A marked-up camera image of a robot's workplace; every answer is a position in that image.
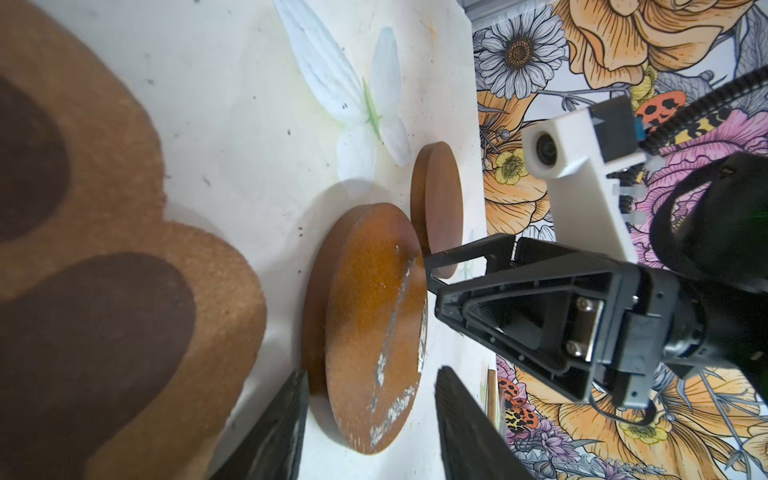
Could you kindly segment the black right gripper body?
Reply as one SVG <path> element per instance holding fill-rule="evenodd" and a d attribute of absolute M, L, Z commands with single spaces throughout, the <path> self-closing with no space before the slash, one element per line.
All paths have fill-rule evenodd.
<path fill-rule="evenodd" d="M 614 406 L 648 409 L 659 365 L 687 358 L 701 342 L 702 322 L 684 286 L 685 279 L 668 270 L 639 269 L 639 286 L 621 316 L 611 361 L 598 370 L 598 384 Z"/>

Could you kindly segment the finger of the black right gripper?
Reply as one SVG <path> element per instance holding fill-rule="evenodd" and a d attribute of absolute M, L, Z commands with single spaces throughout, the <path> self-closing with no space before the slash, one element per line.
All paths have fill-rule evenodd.
<path fill-rule="evenodd" d="M 437 294 L 442 287 L 446 286 L 446 283 L 438 277 L 440 269 L 456 266 L 470 260 L 484 258 L 486 260 L 485 274 L 510 269 L 515 245 L 516 236 L 514 234 L 498 233 L 425 257 L 424 265 L 428 291 Z"/>
<path fill-rule="evenodd" d="M 584 403 L 599 367 L 613 361 L 640 281 L 635 264 L 576 252 L 453 284 L 435 280 L 435 315 Z"/>

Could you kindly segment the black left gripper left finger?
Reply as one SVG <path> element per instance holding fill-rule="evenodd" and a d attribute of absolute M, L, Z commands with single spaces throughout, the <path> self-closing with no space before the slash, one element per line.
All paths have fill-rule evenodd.
<path fill-rule="evenodd" d="M 212 479 L 297 479 L 308 407 L 308 374 L 295 369 Z"/>

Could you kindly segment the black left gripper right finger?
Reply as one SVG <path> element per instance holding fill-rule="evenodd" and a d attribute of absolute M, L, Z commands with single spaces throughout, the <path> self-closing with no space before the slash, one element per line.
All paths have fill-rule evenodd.
<path fill-rule="evenodd" d="M 435 405 L 447 479 L 532 477 L 449 366 L 438 370 Z"/>

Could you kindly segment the cork paw print coaster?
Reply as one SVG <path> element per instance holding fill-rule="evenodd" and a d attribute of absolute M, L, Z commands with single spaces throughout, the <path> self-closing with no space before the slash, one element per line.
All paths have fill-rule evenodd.
<path fill-rule="evenodd" d="M 202 479 L 266 324 L 231 245 L 164 216 L 143 107 L 1 5 L 1 475 Z"/>

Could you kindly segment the scratched brown round wooden coaster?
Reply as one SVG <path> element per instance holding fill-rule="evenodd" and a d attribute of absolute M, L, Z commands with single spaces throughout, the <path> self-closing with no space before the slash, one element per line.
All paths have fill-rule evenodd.
<path fill-rule="evenodd" d="M 403 428 L 422 375 L 426 305 L 424 258 L 406 214 L 389 203 L 344 213 L 309 275 L 301 363 L 348 448 L 377 454 Z"/>

